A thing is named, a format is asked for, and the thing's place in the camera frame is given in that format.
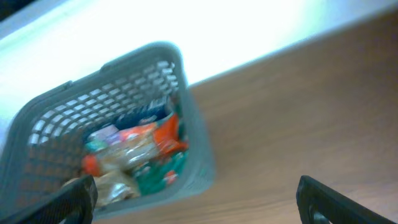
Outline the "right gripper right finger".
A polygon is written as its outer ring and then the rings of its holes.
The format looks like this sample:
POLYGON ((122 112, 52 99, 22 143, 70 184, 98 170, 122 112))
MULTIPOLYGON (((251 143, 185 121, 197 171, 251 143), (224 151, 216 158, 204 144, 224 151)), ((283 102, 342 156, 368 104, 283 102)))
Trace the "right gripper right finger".
POLYGON ((300 178, 296 201, 304 224, 395 224, 308 175, 300 178))

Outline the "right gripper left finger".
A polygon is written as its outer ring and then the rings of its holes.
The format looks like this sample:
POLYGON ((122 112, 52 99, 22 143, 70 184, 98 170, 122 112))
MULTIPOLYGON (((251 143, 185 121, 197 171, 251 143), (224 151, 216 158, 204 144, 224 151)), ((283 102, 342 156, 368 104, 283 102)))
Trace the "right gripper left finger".
POLYGON ((1 224, 91 224, 97 199, 95 180, 86 175, 45 200, 1 219, 1 224))

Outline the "green coffee bag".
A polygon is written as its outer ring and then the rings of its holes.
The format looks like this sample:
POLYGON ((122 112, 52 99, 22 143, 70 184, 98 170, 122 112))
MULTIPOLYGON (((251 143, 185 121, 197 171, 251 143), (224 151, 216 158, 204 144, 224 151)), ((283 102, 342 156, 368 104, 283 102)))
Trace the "green coffee bag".
POLYGON ((160 192, 172 185, 182 173, 188 152, 176 152, 170 156, 147 161, 131 171, 141 195, 160 192))

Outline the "orange biscuit pack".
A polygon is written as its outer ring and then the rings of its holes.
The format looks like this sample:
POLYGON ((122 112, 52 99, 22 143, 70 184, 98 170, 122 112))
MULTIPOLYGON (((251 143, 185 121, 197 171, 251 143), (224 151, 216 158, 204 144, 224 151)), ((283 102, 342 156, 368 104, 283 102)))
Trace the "orange biscuit pack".
POLYGON ((143 162, 188 149, 179 135, 180 120, 170 114, 160 121, 118 131, 118 140, 96 152, 88 152, 81 166, 85 173, 100 177, 113 170, 126 171, 143 162))

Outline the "beige snack bag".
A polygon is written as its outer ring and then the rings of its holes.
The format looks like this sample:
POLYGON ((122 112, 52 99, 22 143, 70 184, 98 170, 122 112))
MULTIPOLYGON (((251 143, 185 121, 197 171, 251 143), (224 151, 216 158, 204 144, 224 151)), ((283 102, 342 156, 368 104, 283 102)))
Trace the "beige snack bag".
MULTIPOLYGON (((66 181, 61 186, 61 189, 86 175, 88 174, 66 181)), ((105 207, 115 202, 141 196, 138 183, 120 170, 108 172, 100 177, 91 174, 89 176, 93 177, 96 187, 96 194, 94 194, 97 196, 95 208, 105 207)))

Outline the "grey plastic basket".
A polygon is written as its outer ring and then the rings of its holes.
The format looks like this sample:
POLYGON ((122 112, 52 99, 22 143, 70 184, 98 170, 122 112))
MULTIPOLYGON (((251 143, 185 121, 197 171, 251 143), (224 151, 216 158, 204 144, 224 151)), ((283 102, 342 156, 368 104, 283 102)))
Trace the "grey plastic basket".
POLYGON ((155 42, 18 112, 1 156, 1 222, 90 223, 200 194, 214 178, 180 51, 155 42))

